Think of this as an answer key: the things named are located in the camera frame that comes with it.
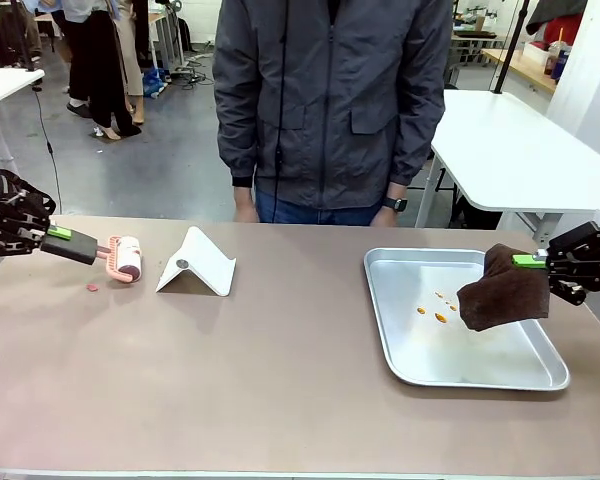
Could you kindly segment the brown cloth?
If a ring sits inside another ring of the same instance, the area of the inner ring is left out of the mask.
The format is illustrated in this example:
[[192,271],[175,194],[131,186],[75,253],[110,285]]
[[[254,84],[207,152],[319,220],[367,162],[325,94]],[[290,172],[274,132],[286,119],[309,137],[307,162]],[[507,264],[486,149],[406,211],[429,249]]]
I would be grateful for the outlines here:
[[482,277],[457,292],[460,317],[470,330],[487,329],[527,319],[549,317],[550,289],[546,271],[516,266],[524,252],[496,244],[485,253]]

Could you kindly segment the pink lint roller black handle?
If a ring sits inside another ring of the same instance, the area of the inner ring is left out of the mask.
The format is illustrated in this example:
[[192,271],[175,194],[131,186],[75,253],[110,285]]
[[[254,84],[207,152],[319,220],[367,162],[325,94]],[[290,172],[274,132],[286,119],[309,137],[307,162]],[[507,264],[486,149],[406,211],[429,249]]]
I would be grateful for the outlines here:
[[106,242],[66,228],[50,228],[39,249],[81,264],[92,266],[100,262],[113,280],[131,284],[142,275],[142,252],[139,241],[132,236],[110,236]]

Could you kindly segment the left forearm in gray sleeve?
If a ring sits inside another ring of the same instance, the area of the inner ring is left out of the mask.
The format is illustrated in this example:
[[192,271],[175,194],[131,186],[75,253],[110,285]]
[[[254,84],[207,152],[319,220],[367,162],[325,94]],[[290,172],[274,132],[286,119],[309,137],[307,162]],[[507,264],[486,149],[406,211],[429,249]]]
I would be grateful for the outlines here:
[[396,136],[391,149],[391,183],[407,187],[421,170],[430,155],[444,112],[443,95],[415,99],[399,106]]

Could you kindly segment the right forearm in gray sleeve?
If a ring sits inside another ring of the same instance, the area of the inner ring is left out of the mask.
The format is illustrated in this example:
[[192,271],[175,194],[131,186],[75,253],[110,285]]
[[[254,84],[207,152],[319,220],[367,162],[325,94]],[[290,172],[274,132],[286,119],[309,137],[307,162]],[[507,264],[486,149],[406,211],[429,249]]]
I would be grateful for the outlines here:
[[234,188],[251,189],[256,166],[256,107],[250,100],[216,98],[219,156]]

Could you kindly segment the person's left hand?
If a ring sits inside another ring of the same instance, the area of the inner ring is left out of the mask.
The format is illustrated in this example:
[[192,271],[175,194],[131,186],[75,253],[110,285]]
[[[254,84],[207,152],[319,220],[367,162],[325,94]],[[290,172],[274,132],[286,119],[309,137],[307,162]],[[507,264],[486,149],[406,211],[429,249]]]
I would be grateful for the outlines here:
[[381,207],[374,216],[371,227],[393,228],[397,225],[398,213],[389,207]]

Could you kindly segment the person's right hand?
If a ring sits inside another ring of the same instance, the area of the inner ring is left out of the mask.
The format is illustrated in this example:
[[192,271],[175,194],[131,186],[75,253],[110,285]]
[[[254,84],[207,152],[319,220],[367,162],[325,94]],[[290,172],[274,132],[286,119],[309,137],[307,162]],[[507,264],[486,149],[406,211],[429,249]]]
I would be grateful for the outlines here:
[[250,188],[235,187],[233,190],[235,213],[234,220],[241,223],[258,223],[259,216]]

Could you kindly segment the large white table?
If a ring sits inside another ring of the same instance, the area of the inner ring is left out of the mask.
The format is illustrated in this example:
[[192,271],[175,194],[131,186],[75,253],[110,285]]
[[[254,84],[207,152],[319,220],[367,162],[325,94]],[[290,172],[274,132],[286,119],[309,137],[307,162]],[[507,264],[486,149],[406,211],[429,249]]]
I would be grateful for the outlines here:
[[600,211],[600,154],[517,99],[448,90],[416,225],[426,225],[445,169],[476,208],[512,214],[546,245],[566,214]]

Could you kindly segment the bystander in black trousers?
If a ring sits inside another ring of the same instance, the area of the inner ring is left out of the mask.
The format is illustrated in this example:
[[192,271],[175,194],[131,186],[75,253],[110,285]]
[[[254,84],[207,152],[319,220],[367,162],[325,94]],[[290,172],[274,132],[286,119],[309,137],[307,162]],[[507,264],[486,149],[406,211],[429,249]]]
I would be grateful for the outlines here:
[[84,82],[91,117],[110,140],[139,134],[125,102],[113,0],[62,0],[72,65]]

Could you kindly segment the metal tray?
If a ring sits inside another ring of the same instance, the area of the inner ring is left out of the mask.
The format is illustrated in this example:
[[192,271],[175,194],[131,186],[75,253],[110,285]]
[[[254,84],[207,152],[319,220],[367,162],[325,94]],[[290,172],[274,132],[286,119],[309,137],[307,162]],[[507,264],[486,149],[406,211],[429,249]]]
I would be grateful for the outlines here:
[[[431,248],[374,248],[365,254],[388,367],[400,380],[418,386],[565,390],[570,372],[537,320],[484,332],[465,326],[457,292],[481,278],[484,257],[477,250]],[[418,307],[426,314],[419,314]],[[447,323],[439,322],[435,313]]]

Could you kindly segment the black pole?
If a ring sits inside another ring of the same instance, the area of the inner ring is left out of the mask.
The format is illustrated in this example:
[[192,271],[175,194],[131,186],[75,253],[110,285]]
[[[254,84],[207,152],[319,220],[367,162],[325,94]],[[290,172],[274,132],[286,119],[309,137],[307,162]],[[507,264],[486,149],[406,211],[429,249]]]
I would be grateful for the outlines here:
[[504,62],[501,65],[500,73],[498,79],[496,81],[495,87],[492,92],[496,95],[500,95],[503,93],[504,83],[506,81],[506,77],[509,71],[509,67],[511,65],[514,52],[516,50],[516,46],[518,44],[525,19],[528,14],[530,0],[522,0],[521,7],[518,11],[518,20],[515,25],[515,29],[510,39],[509,47],[507,48],[506,56]]
[[35,69],[35,59],[40,56],[41,45],[34,15],[25,7],[22,0],[9,0],[20,41],[24,66],[28,71]]

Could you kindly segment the bystander in beige trousers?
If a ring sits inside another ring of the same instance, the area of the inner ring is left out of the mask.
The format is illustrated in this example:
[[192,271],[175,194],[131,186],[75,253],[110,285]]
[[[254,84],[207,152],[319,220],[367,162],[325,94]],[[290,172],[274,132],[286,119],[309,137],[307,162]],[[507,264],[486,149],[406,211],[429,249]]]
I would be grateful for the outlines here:
[[144,85],[137,52],[135,13],[132,0],[116,0],[118,18],[114,20],[120,46],[125,85],[125,102],[135,125],[144,124]]

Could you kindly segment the blue bag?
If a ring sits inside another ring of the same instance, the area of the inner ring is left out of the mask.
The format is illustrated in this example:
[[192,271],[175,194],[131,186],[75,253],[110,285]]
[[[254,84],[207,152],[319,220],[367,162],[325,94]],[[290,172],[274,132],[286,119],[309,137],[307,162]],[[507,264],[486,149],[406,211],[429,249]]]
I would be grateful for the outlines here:
[[143,73],[142,82],[145,98],[157,98],[167,86],[164,70],[154,67]]

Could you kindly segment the wooden table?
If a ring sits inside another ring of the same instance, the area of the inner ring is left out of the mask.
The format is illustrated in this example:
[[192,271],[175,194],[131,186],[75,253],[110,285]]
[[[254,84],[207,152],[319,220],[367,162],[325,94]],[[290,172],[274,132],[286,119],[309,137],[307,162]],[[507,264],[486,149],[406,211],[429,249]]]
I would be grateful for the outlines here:
[[[504,65],[507,51],[503,49],[483,48],[481,53],[486,58],[500,66]],[[519,51],[516,51],[509,64],[509,73],[515,73],[530,85],[553,95],[556,91],[556,81],[544,74],[544,67],[538,63],[525,59]]]

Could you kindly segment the white folded stand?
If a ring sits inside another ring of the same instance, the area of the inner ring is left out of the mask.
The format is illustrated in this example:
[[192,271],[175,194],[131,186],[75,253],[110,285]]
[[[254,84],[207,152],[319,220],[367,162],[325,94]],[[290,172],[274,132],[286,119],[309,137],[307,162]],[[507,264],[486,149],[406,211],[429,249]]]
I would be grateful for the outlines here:
[[189,227],[180,248],[168,259],[156,292],[181,273],[190,272],[217,296],[227,297],[236,263],[236,259],[229,259],[199,227]]

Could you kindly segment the drink cup with straw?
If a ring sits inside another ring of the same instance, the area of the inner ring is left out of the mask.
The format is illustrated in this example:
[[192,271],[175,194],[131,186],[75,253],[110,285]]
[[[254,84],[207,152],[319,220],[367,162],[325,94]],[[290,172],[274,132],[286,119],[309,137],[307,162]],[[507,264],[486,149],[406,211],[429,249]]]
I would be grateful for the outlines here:
[[544,73],[557,82],[562,75],[564,65],[571,52],[571,46],[564,41],[564,29],[561,28],[558,39],[548,44],[548,57]]

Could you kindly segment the white box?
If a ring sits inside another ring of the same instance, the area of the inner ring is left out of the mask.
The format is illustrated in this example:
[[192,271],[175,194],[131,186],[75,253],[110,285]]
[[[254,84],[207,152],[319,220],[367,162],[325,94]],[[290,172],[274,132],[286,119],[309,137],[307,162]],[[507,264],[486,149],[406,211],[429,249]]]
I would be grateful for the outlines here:
[[549,54],[550,52],[544,49],[544,45],[538,46],[535,42],[527,42],[524,44],[521,57],[527,62],[544,66]]

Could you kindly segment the wooden desk white legs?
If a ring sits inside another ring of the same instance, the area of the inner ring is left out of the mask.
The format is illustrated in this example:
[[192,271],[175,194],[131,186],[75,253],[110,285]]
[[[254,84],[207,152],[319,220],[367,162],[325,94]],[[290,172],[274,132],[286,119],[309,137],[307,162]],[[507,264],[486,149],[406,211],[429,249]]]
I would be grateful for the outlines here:
[[171,76],[182,75],[186,62],[177,15],[169,10],[149,14],[149,47],[153,66]]

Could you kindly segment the dark red garment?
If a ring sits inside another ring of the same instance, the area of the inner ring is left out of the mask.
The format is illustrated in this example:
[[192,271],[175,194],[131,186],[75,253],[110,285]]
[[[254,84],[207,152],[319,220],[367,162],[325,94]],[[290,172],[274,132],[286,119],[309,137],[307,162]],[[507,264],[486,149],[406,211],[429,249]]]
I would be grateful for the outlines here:
[[526,33],[535,35],[541,26],[557,18],[582,14],[588,0],[538,0],[526,25]]

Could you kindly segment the blue jeans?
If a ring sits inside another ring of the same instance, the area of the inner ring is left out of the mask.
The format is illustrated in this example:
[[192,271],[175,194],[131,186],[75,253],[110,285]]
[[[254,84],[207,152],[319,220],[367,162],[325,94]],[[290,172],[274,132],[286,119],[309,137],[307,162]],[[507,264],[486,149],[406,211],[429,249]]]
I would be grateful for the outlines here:
[[370,226],[381,209],[371,207],[320,210],[277,200],[272,194],[257,190],[255,206],[259,221],[276,224]]

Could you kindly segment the person in grey jacket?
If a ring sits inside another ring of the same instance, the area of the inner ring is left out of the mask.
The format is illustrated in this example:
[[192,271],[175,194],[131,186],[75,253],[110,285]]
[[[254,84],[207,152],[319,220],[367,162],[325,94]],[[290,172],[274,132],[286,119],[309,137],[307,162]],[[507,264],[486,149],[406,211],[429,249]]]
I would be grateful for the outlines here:
[[444,96],[450,0],[222,0],[216,98],[256,107],[253,188],[314,209],[378,204],[398,109]]

